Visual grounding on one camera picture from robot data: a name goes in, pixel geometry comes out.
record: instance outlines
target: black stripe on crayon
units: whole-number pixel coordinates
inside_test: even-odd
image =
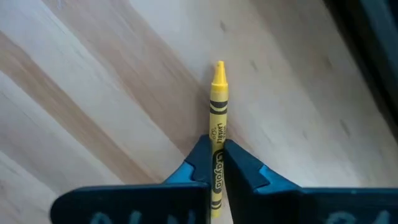
[[[225,108],[225,110],[223,110],[223,111],[215,111],[213,108],[210,107],[210,113],[216,114],[216,115],[226,114],[226,110],[227,110],[227,108]]]
[[[228,100],[224,101],[224,102],[215,102],[210,100],[210,104],[213,105],[215,108],[224,108],[227,104],[228,104]]]
[[[211,202],[211,208],[214,210],[221,208],[221,199],[216,202]]]

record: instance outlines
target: wooden surface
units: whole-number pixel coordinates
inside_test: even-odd
[[[0,219],[161,182],[208,128],[303,186],[398,187],[398,148],[321,1],[0,0]],[[231,223],[228,203],[215,223]]]

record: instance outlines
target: crayon tip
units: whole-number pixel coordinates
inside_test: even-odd
[[[224,61],[218,61],[217,66],[216,66],[216,72],[214,74],[214,80],[213,80],[213,85],[228,85],[226,81],[226,75],[225,75],[225,67],[224,67]]]

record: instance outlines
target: crayola logo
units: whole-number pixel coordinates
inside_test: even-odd
[[[220,149],[213,154],[213,191],[216,194],[221,193],[223,186],[223,150]]]

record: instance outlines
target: yellow crayon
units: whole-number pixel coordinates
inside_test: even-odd
[[[224,62],[217,63],[210,92],[210,133],[213,151],[213,184],[211,186],[211,216],[219,217],[221,211],[224,179],[223,148],[226,138],[226,111],[228,105],[228,83]]]

